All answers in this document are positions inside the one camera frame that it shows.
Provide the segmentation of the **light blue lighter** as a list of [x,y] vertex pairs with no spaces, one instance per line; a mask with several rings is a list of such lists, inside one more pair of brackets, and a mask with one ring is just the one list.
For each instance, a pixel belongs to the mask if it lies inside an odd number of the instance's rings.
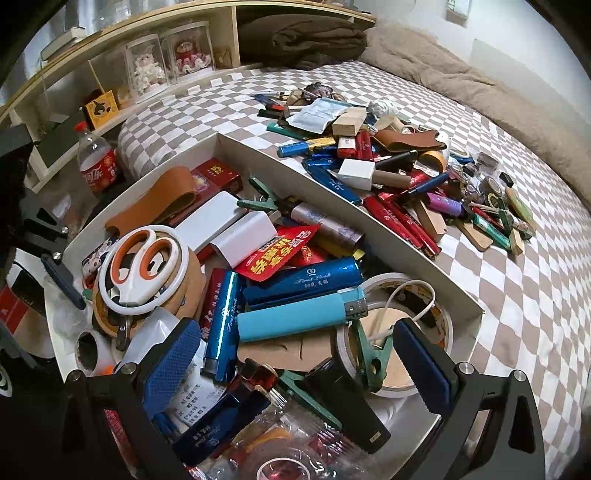
[[361,287],[263,308],[238,315],[238,336],[243,343],[297,335],[359,320],[369,307]]

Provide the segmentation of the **metallic blue lighter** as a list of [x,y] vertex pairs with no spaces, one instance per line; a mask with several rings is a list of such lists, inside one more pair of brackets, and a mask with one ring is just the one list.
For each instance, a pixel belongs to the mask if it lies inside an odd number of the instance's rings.
[[362,271],[353,257],[280,271],[269,280],[252,283],[242,291],[250,310],[307,300],[359,286]]

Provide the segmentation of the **green clothes peg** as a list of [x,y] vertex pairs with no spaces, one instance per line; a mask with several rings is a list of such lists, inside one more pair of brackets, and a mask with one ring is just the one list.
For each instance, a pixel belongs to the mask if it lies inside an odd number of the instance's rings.
[[382,389],[387,376],[387,367],[393,351],[393,328],[381,337],[382,345],[375,344],[367,337],[360,320],[353,322],[353,331],[359,346],[358,371],[363,389],[376,393]]

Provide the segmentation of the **white orange scissors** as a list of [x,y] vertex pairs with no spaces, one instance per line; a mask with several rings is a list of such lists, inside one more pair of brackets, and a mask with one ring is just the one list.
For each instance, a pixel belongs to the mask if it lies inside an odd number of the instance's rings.
[[176,294],[188,264],[188,247],[174,229],[139,227],[119,239],[103,261],[97,280],[100,298],[122,316],[149,313]]

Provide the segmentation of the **white tape roll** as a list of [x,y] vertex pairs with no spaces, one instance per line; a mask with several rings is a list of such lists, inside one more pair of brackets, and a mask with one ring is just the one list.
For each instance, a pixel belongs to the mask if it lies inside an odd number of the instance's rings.
[[383,387],[376,393],[363,389],[358,371],[359,346],[353,331],[353,320],[337,330],[335,347],[346,372],[363,393],[383,398],[404,398],[417,393],[411,374],[405,367],[404,342],[408,333],[416,332],[450,353],[454,343],[454,328],[448,312],[437,300],[435,289],[424,280],[412,279],[402,273],[385,273],[363,281],[369,312],[359,319],[367,337],[375,344],[393,328],[393,351]]

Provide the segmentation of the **white sorting box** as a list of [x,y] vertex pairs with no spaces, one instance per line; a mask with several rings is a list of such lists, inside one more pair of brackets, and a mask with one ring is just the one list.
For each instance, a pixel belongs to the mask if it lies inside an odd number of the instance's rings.
[[[365,288],[370,308],[384,307],[388,290],[404,280],[426,282],[427,291],[436,294],[438,311],[447,323],[446,346],[438,353],[449,354],[455,364],[469,361],[483,315],[482,308],[470,294],[410,241],[360,207],[286,163],[221,134],[201,140],[146,174],[80,231],[62,256],[64,265],[73,274],[75,286],[82,284],[83,259],[108,237],[105,228],[108,220],[137,203],[168,170],[180,166],[194,170],[212,158],[242,176],[245,182],[242,197],[252,196],[254,188],[249,180],[256,179],[276,196],[300,199],[322,214],[362,232],[363,250],[390,269],[367,281]],[[269,339],[267,333],[274,319],[286,318],[298,323],[304,318],[323,318],[335,309],[334,304],[322,301],[318,295],[311,298],[294,295],[294,288],[310,292],[318,287],[322,275],[317,264],[304,267],[297,280],[286,283],[280,281],[279,274],[266,278],[256,263],[256,255],[250,255],[242,265],[249,276],[246,304],[256,311],[245,329],[256,336],[258,342]],[[426,466],[419,471],[426,479],[458,477],[459,470],[453,464],[478,413],[477,404],[462,397],[462,388],[461,384],[451,388],[449,401],[443,399],[441,384],[430,386],[427,383],[387,389],[370,397],[379,412],[390,407],[398,410],[387,422],[391,439],[374,456],[386,475],[400,474],[408,478],[411,468],[425,461]]]

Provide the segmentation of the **dark washi tape roll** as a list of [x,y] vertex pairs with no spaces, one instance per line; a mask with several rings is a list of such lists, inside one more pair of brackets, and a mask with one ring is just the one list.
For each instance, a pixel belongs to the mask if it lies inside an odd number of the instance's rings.
[[498,181],[491,176],[485,176],[481,180],[479,184],[479,190],[483,195],[494,194],[498,197],[501,197],[503,195],[502,187],[500,186]]

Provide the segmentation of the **cola bottle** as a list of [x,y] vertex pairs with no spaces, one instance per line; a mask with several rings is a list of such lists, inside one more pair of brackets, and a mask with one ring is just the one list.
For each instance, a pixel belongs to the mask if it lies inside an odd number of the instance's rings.
[[75,125],[78,134],[79,172],[95,195],[112,187],[119,176],[114,149],[101,136],[92,133],[86,122]]

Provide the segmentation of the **orange tape roll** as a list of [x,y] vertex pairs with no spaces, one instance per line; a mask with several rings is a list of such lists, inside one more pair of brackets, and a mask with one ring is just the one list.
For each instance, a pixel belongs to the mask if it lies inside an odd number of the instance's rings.
[[438,173],[443,173],[448,168],[448,161],[440,150],[425,151],[419,155],[418,161]]

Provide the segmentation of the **checkered bed sheet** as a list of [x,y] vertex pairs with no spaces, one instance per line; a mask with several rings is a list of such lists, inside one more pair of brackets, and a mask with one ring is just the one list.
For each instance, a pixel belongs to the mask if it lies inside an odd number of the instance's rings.
[[245,79],[213,81],[142,107],[122,125],[118,147],[128,168],[144,174],[205,135],[226,134],[267,154],[287,137],[259,115],[257,96],[318,83],[356,105],[390,99],[418,126],[447,135],[454,148],[494,158],[496,177],[514,188],[537,224],[534,231],[504,200],[472,203],[507,236],[496,245],[472,221],[452,219],[437,265],[485,306],[476,362],[488,373],[513,368],[531,379],[546,452],[557,479],[583,444],[590,377],[590,214],[569,186],[538,156],[482,115],[422,86],[360,61],[311,71],[252,71]]

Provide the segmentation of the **white square box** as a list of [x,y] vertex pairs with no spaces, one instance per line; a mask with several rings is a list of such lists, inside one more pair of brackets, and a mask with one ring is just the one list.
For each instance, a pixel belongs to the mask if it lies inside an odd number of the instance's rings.
[[375,164],[372,161],[345,159],[339,167],[339,181],[353,189],[371,191]]

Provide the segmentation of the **light wooden block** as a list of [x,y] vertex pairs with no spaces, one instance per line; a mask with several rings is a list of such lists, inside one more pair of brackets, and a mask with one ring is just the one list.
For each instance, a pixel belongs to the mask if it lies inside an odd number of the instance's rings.
[[355,137],[366,118],[365,107],[350,107],[332,123],[332,134],[338,137]]

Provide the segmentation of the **silver foil pouch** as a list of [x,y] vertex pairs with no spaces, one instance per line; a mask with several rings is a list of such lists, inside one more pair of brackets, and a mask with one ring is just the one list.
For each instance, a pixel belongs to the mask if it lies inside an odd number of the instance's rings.
[[318,98],[311,105],[305,106],[301,111],[287,117],[287,124],[290,127],[312,134],[322,134],[349,107],[351,105],[346,102],[332,100],[330,98]]

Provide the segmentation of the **beige duvet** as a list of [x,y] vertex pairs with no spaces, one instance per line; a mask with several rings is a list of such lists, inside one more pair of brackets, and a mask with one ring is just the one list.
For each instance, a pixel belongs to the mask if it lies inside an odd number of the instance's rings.
[[590,205],[590,148],[576,134],[429,34],[387,22],[368,29],[366,39],[363,62],[479,112],[541,158]]

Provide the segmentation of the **brown folded blanket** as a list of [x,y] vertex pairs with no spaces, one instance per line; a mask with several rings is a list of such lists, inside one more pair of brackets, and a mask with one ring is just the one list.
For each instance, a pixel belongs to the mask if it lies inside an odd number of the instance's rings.
[[301,70],[355,60],[367,48],[366,34],[352,22],[331,16],[280,14],[238,29],[245,60]]

